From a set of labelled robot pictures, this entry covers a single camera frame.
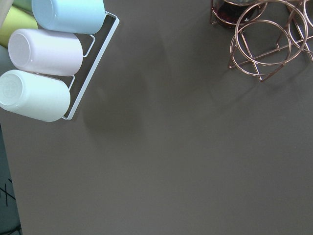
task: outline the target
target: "table surface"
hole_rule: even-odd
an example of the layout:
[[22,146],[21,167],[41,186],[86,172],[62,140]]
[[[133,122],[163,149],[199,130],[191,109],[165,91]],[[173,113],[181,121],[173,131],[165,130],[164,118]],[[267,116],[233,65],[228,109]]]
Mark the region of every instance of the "table surface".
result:
[[227,69],[208,0],[106,8],[121,23],[72,121],[0,111],[23,233],[311,235],[308,57],[260,83]]

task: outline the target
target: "rose gold wire holder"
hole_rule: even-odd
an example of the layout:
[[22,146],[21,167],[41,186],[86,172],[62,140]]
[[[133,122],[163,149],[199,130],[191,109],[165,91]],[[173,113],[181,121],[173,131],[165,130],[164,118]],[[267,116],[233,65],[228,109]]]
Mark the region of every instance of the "rose gold wire holder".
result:
[[[277,73],[288,62],[296,58],[301,52],[306,52],[313,61],[313,52],[310,50],[309,45],[307,44],[307,40],[313,38],[313,36],[308,36],[309,27],[313,29],[313,24],[307,14],[307,1],[308,0],[298,0],[295,3],[291,3],[286,0],[259,0],[253,4],[250,4],[249,7],[241,14],[235,25],[235,33],[230,43],[230,59],[228,62],[228,68],[238,68],[241,72],[258,77],[259,81],[263,82]],[[260,11],[260,14],[255,18],[250,19],[248,22],[243,22],[245,15],[248,14],[249,11],[255,8],[260,8],[264,4],[266,4],[266,7],[269,7],[270,3],[272,2],[283,4],[289,10],[289,16],[287,16],[287,22],[285,25],[281,26],[273,20],[259,19],[265,8]],[[214,12],[212,0],[210,15],[211,24],[214,23],[212,20],[213,14],[215,16],[217,15]],[[294,38],[293,32],[291,31],[291,23],[294,24],[300,40],[296,40]],[[250,49],[250,45],[247,42],[245,35],[245,31],[249,27],[256,24],[268,24],[270,26],[276,27],[281,31],[280,36],[274,45],[274,49],[270,49],[258,55],[254,55],[253,51]],[[283,36],[286,38],[287,43],[281,46],[279,43]],[[260,61],[260,59],[282,50],[287,50],[287,55],[283,60],[278,62]],[[240,53],[240,55],[244,57],[244,60],[238,62],[235,58],[235,53]],[[244,66],[247,64],[252,64],[254,70],[253,72],[244,68]],[[270,68],[270,71],[260,72],[260,67],[266,67],[267,69]]]

